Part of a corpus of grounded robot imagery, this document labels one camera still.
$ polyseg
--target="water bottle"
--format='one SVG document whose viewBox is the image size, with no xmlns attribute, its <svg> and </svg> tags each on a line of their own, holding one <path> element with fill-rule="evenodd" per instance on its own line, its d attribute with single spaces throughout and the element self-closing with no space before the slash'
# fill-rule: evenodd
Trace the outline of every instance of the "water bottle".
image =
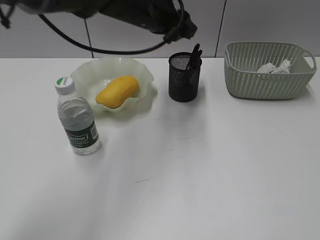
<svg viewBox="0 0 320 240">
<path fill-rule="evenodd" d="M 92 109 L 76 91 L 71 77 L 62 77 L 54 84 L 59 94 L 57 111 L 74 152 L 88 155 L 101 146 Z"/>
</svg>

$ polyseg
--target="green plastic basket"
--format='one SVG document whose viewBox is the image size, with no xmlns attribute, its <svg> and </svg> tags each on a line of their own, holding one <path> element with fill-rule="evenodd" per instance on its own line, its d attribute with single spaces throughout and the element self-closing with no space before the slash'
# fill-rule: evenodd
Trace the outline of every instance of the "green plastic basket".
<svg viewBox="0 0 320 240">
<path fill-rule="evenodd" d="M 311 57 L 313 67 L 305 57 Z M 257 73 L 267 63 L 291 61 L 290 74 Z M 242 99 L 281 100 L 299 95 L 317 71 L 315 56 L 281 42 L 233 42 L 225 47 L 224 76 L 229 93 Z"/>
</svg>

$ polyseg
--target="pale green bowl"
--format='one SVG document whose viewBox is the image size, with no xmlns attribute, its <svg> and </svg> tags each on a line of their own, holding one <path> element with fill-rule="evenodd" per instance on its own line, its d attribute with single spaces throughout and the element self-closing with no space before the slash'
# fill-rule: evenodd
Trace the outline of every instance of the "pale green bowl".
<svg viewBox="0 0 320 240">
<path fill-rule="evenodd" d="M 146 96 L 148 84 L 154 80 L 154 76 L 141 62 L 132 58 L 103 57 L 86 62 L 78 67 L 70 75 L 74 80 L 76 90 L 90 104 L 94 112 L 109 111 L 117 113 L 124 108 L 134 106 L 138 100 Z M 133 97 L 128 98 L 118 108 L 108 108 L 96 103 L 96 96 L 112 80 L 121 76 L 133 76 L 139 82 L 139 90 Z"/>
</svg>

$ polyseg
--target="bottle label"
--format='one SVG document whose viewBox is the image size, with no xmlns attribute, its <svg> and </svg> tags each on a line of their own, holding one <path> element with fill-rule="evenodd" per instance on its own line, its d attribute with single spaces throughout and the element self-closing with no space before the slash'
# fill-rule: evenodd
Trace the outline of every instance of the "bottle label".
<svg viewBox="0 0 320 240">
<path fill-rule="evenodd" d="M 70 144 L 78 149 L 84 149 L 92 146 L 99 138 L 95 121 L 86 129 L 80 131 L 71 131 L 64 129 Z"/>
</svg>

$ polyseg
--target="basket handle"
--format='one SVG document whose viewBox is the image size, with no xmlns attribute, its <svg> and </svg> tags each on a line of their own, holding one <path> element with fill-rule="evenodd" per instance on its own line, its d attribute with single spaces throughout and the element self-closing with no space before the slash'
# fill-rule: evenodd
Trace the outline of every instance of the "basket handle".
<svg viewBox="0 0 320 240">
<path fill-rule="evenodd" d="M 302 56 L 303 56 L 303 57 L 311 57 L 311 58 L 312 58 L 312 61 L 313 61 L 313 67 L 310 66 L 310 68 L 311 68 L 312 70 L 316 70 L 316 69 L 317 69 L 316 58 L 315 58 L 315 56 L 314 56 L 310 51 L 303 49 Z"/>
</svg>

